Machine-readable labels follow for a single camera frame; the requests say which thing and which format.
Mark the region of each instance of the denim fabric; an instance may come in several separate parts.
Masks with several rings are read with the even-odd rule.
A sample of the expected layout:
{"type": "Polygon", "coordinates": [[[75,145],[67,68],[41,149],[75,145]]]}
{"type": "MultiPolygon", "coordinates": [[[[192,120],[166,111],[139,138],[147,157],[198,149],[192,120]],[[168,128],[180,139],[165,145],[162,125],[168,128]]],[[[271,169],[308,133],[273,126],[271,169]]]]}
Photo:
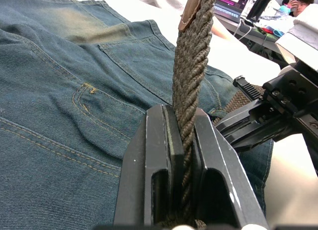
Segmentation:
{"type": "MultiPolygon", "coordinates": [[[[173,58],[154,21],[104,1],[0,0],[1,229],[111,224],[127,145],[147,109],[172,102],[173,58]]],[[[236,91],[208,67],[199,106],[236,91]]]]}

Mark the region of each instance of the laptop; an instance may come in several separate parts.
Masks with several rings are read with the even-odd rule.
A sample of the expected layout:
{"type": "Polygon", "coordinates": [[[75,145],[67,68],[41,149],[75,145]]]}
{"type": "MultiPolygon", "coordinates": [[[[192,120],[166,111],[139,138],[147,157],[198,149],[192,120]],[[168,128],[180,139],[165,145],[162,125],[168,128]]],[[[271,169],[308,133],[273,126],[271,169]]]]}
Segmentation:
{"type": "Polygon", "coordinates": [[[240,15],[248,0],[217,0],[214,13],[239,23],[240,15]]]}

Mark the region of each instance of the jeans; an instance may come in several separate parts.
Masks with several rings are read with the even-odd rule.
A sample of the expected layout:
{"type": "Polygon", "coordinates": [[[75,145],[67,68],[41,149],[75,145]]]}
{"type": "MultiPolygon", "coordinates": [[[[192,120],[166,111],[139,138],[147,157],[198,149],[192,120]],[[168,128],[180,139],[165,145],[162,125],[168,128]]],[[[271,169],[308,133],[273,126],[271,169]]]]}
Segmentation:
{"type": "MultiPolygon", "coordinates": [[[[172,103],[173,58],[154,21],[104,1],[0,0],[1,229],[112,224],[127,145],[172,103]]],[[[222,113],[236,91],[208,67],[199,106],[222,113]]],[[[271,148],[258,149],[263,181],[271,148]]]]}

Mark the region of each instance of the brown rope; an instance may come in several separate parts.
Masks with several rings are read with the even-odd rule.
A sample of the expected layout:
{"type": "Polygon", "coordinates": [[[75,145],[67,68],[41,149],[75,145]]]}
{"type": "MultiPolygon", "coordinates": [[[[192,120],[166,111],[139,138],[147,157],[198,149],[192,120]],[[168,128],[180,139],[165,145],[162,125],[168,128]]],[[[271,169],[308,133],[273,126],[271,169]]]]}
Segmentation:
{"type": "Polygon", "coordinates": [[[183,197],[181,211],[185,223],[194,222],[191,205],[192,191],[192,141],[194,115],[198,105],[200,82],[208,63],[213,6],[216,0],[201,0],[201,8],[185,32],[179,32],[173,67],[173,108],[181,134],[184,158],[183,197]]]}
{"type": "MultiPolygon", "coordinates": [[[[264,93],[264,89],[260,86],[256,86],[253,85],[257,91],[259,91],[261,94],[264,93]]],[[[233,112],[234,110],[243,107],[244,105],[250,103],[250,100],[245,97],[245,95],[241,92],[238,91],[233,98],[230,100],[230,102],[225,106],[225,108],[223,108],[223,111],[229,113],[229,112],[233,112]]],[[[217,117],[214,121],[213,121],[213,125],[216,126],[218,124],[218,122],[221,119],[219,117],[217,117]]]]}

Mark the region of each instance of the white bed sheet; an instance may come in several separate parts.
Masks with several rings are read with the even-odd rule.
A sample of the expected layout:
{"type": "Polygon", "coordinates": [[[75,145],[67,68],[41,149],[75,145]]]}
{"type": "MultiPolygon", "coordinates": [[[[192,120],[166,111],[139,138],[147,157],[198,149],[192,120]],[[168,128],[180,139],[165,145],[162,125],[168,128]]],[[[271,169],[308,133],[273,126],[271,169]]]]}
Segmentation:
{"type": "MultiPolygon", "coordinates": [[[[180,21],[177,13],[138,0],[105,1],[130,21],[155,20],[167,40],[176,45],[180,21]]],[[[262,85],[280,72],[277,64],[217,36],[213,36],[211,41],[209,65],[232,78],[243,75],[250,83],[257,85],[262,85]]],[[[318,180],[301,135],[274,144],[265,200],[271,226],[279,223],[318,224],[318,180]]]]}

